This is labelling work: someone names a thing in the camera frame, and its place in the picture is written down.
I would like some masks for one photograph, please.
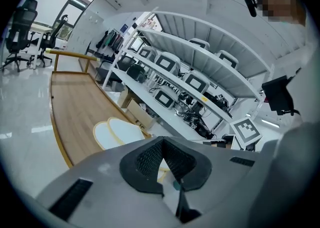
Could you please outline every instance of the black camera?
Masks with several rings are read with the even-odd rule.
[[[257,15],[257,11],[256,11],[256,8],[257,8],[257,3],[256,3],[256,0],[244,0],[248,9],[249,9],[249,12],[251,14],[252,17],[256,17]]]

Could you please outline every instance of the black monitor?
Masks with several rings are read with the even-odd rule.
[[[294,102],[286,89],[289,82],[287,76],[282,76],[262,85],[271,111],[276,111],[278,115],[294,111]]]

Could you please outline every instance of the cardboard box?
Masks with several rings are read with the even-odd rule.
[[[139,104],[132,98],[126,107],[127,111],[125,112],[135,123],[140,126],[144,131],[151,128],[151,126],[156,122],[156,118],[152,118],[147,112],[145,112]]]
[[[142,102],[141,99],[137,95],[135,95],[133,91],[125,86],[124,90],[120,94],[117,104],[120,108],[126,108],[132,98],[135,99],[137,103]]]

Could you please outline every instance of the person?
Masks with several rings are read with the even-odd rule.
[[[294,108],[301,114],[300,122],[320,120],[320,37],[315,22],[302,0],[256,0],[257,9],[269,21],[299,24],[305,27],[305,46],[300,59],[301,70],[287,85]]]

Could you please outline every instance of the shelving unit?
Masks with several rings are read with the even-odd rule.
[[[146,66],[150,67],[152,70],[156,71],[157,74],[161,75],[165,80],[167,80],[170,84],[174,85],[180,90],[184,90],[188,94],[190,94],[193,98],[195,98],[198,102],[200,102],[202,105],[207,107],[209,110],[211,110],[214,114],[219,116],[221,119],[227,121],[228,123],[232,122],[232,118],[228,116],[224,111],[222,111],[220,108],[218,108],[215,104],[213,104],[210,100],[208,100],[206,97],[204,97],[200,92],[192,88],[190,85],[186,84],[184,81],[179,79],[178,77],[174,76],[170,72],[166,71],[162,67],[159,67],[158,65],[154,64],[150,60],[147,60],[146,58],[141,57],[139,54],[136,54],[132,51],[125,50],[125,52],[139,61],[141,61]]]
[[[147,89],[141,84],[133,80],[126,72],[119,69],[113,69],[113,72],[132,90],[146,105],[148,105],[155,113],[157,113],[167,124],[173,127],[180,135],[188,140],[203,140],[194,129],[184,123],[183,119],[176,115],[174,109],[168,110],[157,102]]]
[[[260,99],[258,91],[237,70],[211,52],[174,35],[141,27],[138,30],[153,47],[176,55],[183,63],[201,72],[233,98]]]
[[[141,27],[141,25],[154,14],[161,23],[164,32]],[[110,68],[104,81],[103,88],[106,86],[112,71],[115,72],[118,77],[125,77],[126,74],[116,70],[115,65],[122,53],[126,52],[154,70],[170,84],[187,92],[221,120],[224,120],[227,123],[233,121],[233,119],[224,111],[184,81],[155,65],[153,62],[141,57],[137,53],[128,50],[128,43],[136,32],[140,32],[141,34],[139,35],[147,40],[153,47],[160,51],[167,51],[176,55],[181,59],[182,63],[204,74],[212,83],[218,85],[233,98],[261,99],[259,92],[249,83],[248,78],[264,73],[270,74],[272,71],[257,53],[240,39],[207,21],[183,14],[157,11],[157,8],[145,17],[126,40],[123,48],[116,56],[115,61]],[[194,37],[209,42],[210,50],[205,50],[188,41]],[[217,53],[220,50],[225,50],[236,57],[239,61],[236,70],[214,55],[214,53]]]
[[[271,68],[247,44],[212,23],[184,14],[154,11],[165,33],[184,40],[198,38],[210,44],[210,52],[225,50],[239,61],[238,72],[245,78],[270,73]]]

